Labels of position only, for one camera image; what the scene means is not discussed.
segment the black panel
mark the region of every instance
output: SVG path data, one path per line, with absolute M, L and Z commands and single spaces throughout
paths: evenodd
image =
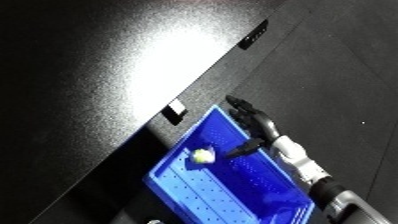
M 1 222 L 36 216 L 283 2 L 2 1 Z

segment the black surface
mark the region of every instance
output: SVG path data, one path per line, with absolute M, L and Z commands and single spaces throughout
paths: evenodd
M 398 2 L 351 1 L 331 30 L 392 90 L 398 90 Z
M 352 43 L 361 43 L 361 35 L 355 35 L 365 28 L 357 29 L 359 23 L 346 28 L 344 22 L 347 19 L 347 24 L 352 24 L 350 14 L 359 11 L 393 18 L 388 13 L 393 8 L 392 1 L 382 0 L 381 8 L 371 2 L 287 1 L 271 16 L 268 32 L 253 47 L 248 51 L 234 48 L 180 96 L 190 110 L 180 125 L 174 127 L 162 116 L 156 116 L 149 128 L 169 147 L 213 103 L 222 103 L 225 94 L 245 97 L 269 113 L 282 131 L 306 147 L 310 156 L 345 187 L 369 198 L 376 209 L 393 223 L 398 222 L 398 131 L 394 128 L 397 95 L 391 91 L 394 82 L 386 82 L 371 64 L 379 58 L 371 55 L 373 52 L 393 52 L 395 44 L 382 41 L 384 48 L 359 44 L 361 51 L 367 52 L 363 56 L 375 58 L 368 63 L 347 42 L 352 39 Z M 380 31 L 376 33 L 382 35 L 381 40 L 395 35 L 383 31 L 390 30 L 383 26 L 395 24 L 394 21 L 376 21 L 378 27 L 372 29 Z M 395 60 L 394 54 L 389 55 L 377 63 Z M 141 202 L 156 203 L 156 209 L 143 209 Z M 151 213 L 169 219 L 172 214 L 165 212 L 167 209 L 157 209 L 159 206 L 162 207 L 153 195 L 142 191 L 114 223 L 136 223 Z M 327 221 L 315 209 L 309 223 Z
M 162 202 L 151 199 L 149 193 L 143 196 L 143 192 L 149 190 L 142 182 L 142 177 L 167 150 L 150 130 L 141 129 L 134 138 L 127 141 L 54 206 L 38 217 L 34 224 L 109 223 L 131 198 L 146 198 L 145 201 L 139 202 L 136 213 L 143 214 L 144 209 L 153 209 L 156 203 L 161 207 Z M 151 206 L 145 205 L 149 201 L 152 201 Z
M 35 217 L 283 1 L 2 1 L 0 221 Z
M 398 129 L 395 127 L 379 174 L 370 191 L 369 202 L 392 223 L 398 223 Z

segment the blue plastic bin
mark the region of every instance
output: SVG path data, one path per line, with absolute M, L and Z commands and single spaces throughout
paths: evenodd
M 144 178 L 185 223 L 306 223 L 314 205 L 261 150 L 223 156 L 248 136 L 217 106 L 193 126 Z M 213 146 L 214 164 L 194 164 L 191 151 Z

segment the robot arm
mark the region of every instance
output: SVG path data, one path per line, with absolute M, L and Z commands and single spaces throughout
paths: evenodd
M 276 125 L 262 111 L 241 99 L 227 96 L 235 109 L 230 115 L 252 139 L 231 150 L 226 156 L 234 158 L 269 148 L 270 156 L 285 170 L 314 201 L 333 224 L 390 224 L 378 211 L 354 192 L 335 181 L 322 167 L 307 156 L 306 150 L 281 135 Z

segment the yellow object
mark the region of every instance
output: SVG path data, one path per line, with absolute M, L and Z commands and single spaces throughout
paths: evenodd
M 194 163 L 203 164 L 203 163 L 214 163 L 216 160 L 216 156 L 214 151 L 206 150 L 206 149 L 196 149 L 191 154 L 191 160 Z

